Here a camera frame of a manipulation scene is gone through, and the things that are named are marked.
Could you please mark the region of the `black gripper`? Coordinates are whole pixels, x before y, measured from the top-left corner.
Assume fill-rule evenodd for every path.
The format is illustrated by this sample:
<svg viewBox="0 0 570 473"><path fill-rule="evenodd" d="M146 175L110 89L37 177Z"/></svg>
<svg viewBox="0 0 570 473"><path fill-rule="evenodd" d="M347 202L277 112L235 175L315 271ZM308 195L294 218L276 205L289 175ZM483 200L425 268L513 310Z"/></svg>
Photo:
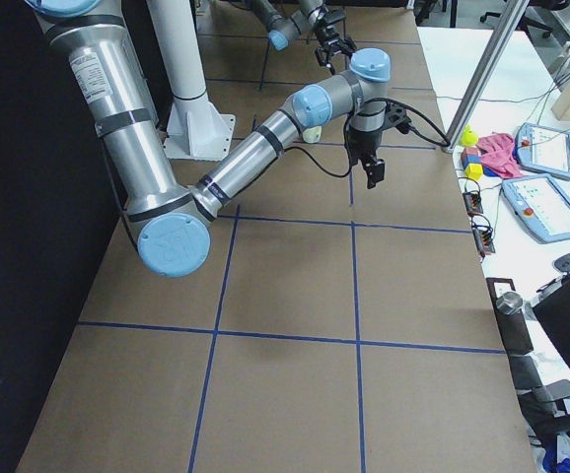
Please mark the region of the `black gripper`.
<svg viewBox="0 0 570 473"><path fill-rule="evenodd" d="M342 37L340 35L336 26L341 22L327 28L318 25L321 17L318 17L314 23L314 33L320 44L315 50L315 56L320 67L327 69L331 75L335 75L336 70L332 64L332 56L343 55L351 58L357 50L357 46L350 36Z"/></svg>
<svg viewBox="0 0 570 473"><path fill-rule="evenodd" d="M377 157L382 141L381 129L362 131L348 125L345 134L345 147L351 170L357 166L366 169L367 188L373 189L385 179L386 162Z"/></svg>

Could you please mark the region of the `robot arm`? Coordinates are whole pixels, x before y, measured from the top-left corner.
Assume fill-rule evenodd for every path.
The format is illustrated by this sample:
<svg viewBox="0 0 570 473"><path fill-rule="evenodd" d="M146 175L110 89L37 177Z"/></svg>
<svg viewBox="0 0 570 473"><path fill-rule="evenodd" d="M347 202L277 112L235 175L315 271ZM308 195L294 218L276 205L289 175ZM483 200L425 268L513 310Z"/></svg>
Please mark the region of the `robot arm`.
<svg viewBox="0 0 570 473"><path fill-rule="evenodd" d="M335 34L340 15L321 1L303 2L295 18L314 28L324 49L340 47L350 58L347 69L290 96L237 146L230 144L234 117L208 98L188 2L148 3L174 96L166 134L158 130L119 2L35 1L32 9L49 44L69 61L127 191L127 227L157 274L198 269L219 210L305 132L345 117L345 145L357 161L373 158L379 146L391 58Z"/></svg>
<svg viewBox="0 0 570 473"><path fill-rule="evenodd" d="M332 64L334 56L350 58L357 50L353 39L341 36L336 29L346 18L344 11L329 10L324 1L299 1L299 9L289 16L281 14L267 0L243 1L243 5L264 25L276 50L283 50L301 35L312 32L319 43L315 50L317 63L331 75L336 73Z"/></svg>

